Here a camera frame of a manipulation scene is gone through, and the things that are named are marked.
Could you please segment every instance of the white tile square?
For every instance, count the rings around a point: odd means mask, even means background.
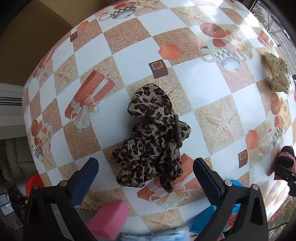
[[[291,125],[284,135],[284,146],[292,146],[292,145],[293,145],[293,131],[292,131],[292,125]]]
[[[33,161],[34,161],[34,164],[36,166],[36,169],[37,169],[38,173],[39,174],[45,173],[46,170],[45,170],[45,167],[44,167],[43,163],[38,161],[36,156],[32,155],[32,157],[33,157]]]
[[[151,36],[186,27],[185,23],[168,8],[138,16],[138,19]]]
[[[37,94],[37,92],[39,91],[39,82],[37,79],[33,78],[30,81],[30,84],[28,86],[28,91],[29,91],[29,100],[31,102],[31,100],[34,98],[34,96]]]
[[[178,209],[182,216],[182,219],[185,223],[187,223],[193,221],[193,218],[195,218],[199,213],[201,213],[209,206],[211,206],[209,200],[204,197],[198,201],[181,206]]]
[[[235,24],[221,9],[211,6],[198,6],[214,23]]]
[[[57,94],[55,92],[54,86],[54,75],[52,74],[47,81],[41,86],[40,90],[40,105],[41,111],[44,111],[45,108],[56,98]]]
[[[102,150],[76,160],[75,163],[78,169],[80,170],[91,157],[97,159],[99,162],[99,171],[90,186],[91,191],[96,192],[120,188]]]
[[[102,149],[132,136],[137,120],[127,112],[130,101],[126,88],[100,101],[99,112],[92,117],[91,125]]]
[[[294,100],[293,92],[288,96],[288,103],[290,107],[291,120],[293,122],[296,118],[296,102]]]
[[[64,180],[61,173],[59,172],[59,169],[57,168],[49,170],[47,172],[47,175],[51,180],[53,186],[58,185],[61,180]]]
[[[173,68],[194,110],[230,94],[215,62],[206,63],[196,58],[174,65]]]
[[[247,37],[247,39],[251,42],[254,48],[261,48],[263,44],[261,44],[258,40],[258,35],[255,31],[247,25],[237,25],[242,33]]]
[[[202,31],[200,30],[200,25],[191,26],[189,28],[191,29],[192,32],[194,32],[194,34],[202,33]]]
[[[150,231],[142,219],[139,216],[135,216],[127,218],[120,232],[126,235],[145,235]]]
[[[257,163],[252,169],[250,169],[250,185],[256,183],[261,186],[268,179],[273,180],[274,173],[271,176],[267,176],[270,173],[270,166],[272,163],[270,153],[263,157],[263,159]]]
[[[100,34],[75,52],[79,76],[111,55],[104,34]]]
[[[161,59],[158,51],[159,46],[150,37],[113,54],[125,86],[152,74],[148,64]]]
[[[249,171],[249,162],[239,168],[238,154],[246,150],[247,145],[245,137],[241,137],[231,145],[211,155],[211,161],[214,171],[216,171],[223,180],[238,179]]]
[[[228,5],[226,2],[223,0],[207,0],[208,2],[212,2],[215,4],[217,7],[225,7],[225,8],[232,8],[230,5]]]
[[[73,44],[70,42],[70,38],[67,38],[52,55],[54,71],[56,71],[72,54],[74,54]]]
[[[237,13],[247,22],[247,24],[251,27],[260,27],[258,19],[250,12],[247,13],[245,11],[236,10]]]
[[[192,159],[208,157],[209,152],[207,151],[207,146],[194,111],[179,116],[179,120],[186,122],[191,127],[189,137],[183,141],[183,145],[180,148],[180,155],[186,153]]]
[[[32,125],[30,105],[27,107],[24,113],[24,120],[25,120],[26,131],[28,131]]]
[[[68,148],[68,144],[66,141],[66,137],[64,134],[64,129],[59,129],[53,136],[52,136],[52,145],[51,145],[51,152],[54,158],[54,161],[57,167],[63,166],[73,161],[73,157],[71,152]]]
[[[160,0],[168,8],[194,6],[189,0]]]
[[[152,214],[152,213],[160,213],[165,211],[163,207],[157,206],[156,203],[139,198],[137,192],[140,191],[141,189],[142,188],[133,188],[133,187],[122,188],[130,204],[133,206],[133,208],[135,209],[135,211],[139,216]]]
[[[77,78],[57,96],[57,104],[59,106],[59,114],[61,116],[63,126],[67,125],[71,121],[65,117],[65,110],[80,87],[80,79]]]
[[[262,99],[255,83],[232,93],[232,97],[245,134],[266,120]]]
[[[113,18],[108,18],[106,20],[103,20],[103,21],[99,21],[99,18],[97,18],[98,22],[99,22],[99,25],[101,27],[101,30],[103,32],[117,26],[118,24],[121,24],[121,23],[124,23],[128,20],[131,20],[133,18],[135,18],[136,16],[134,14],[130,15],[128,18],[122,18],[122,19],[113,19]]]

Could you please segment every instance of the pink sponge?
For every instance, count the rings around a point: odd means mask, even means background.
[[[124,201],[105,204],[86,226],[95,237],[115,240],[129,214]]]

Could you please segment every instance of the leopard print scarf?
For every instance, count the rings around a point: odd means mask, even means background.
[[[139,188],[159,176],[161,186],[172,192],[174,181],[183,170],[169,97],[157,85],[147,84],[134,94],[128,112],[140,117],[140,121],[132,129],[133,137],[112,152],[115,161],[122,165],[117,182]],[[182,142],[191,129],[185,122],[178,122]]]

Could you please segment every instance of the patterned tablecloth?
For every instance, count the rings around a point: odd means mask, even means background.
[[[127,106],[141,86],[156,83],[191,127],[181,154],[204,158],[223,179],[257,183],[271,217],[289,191],[270,166],[296,141],[296,103],[294,90],[271,91],[265,51],[281,53],[235,0],[121,1],[91,15],[52,47],[24,87],[28,140],[44,184],[57,185],[97,158],[81,207],[125,201],[125,233],[180,226],[208,207],[198,182],[182,181],[171,194],[155,181],[144,188],[116,182],[121,166],[112,150],[136,122]]]

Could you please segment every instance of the pink fabric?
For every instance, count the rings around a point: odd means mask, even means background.
[[[129,214],[124,201],[105,204],[86,226],[95,237],[115,240]]]
[[[293,173],[296,173],[296,163],[295,163],[295,158],[293,157],[292,154],[290,154],[289,152],[287,151],[283,151],[279,154],[279,157],[280,156],[286,156],[286,157],[289,157],[290,159],[292,159],[294,161],[294,164],[293,166],[291,166],[290,168],[287,168],[288,170],[290,170],[291,172]],[[282,180],[279,176],[277,176],[276,174],[274,174],[274,180]]]

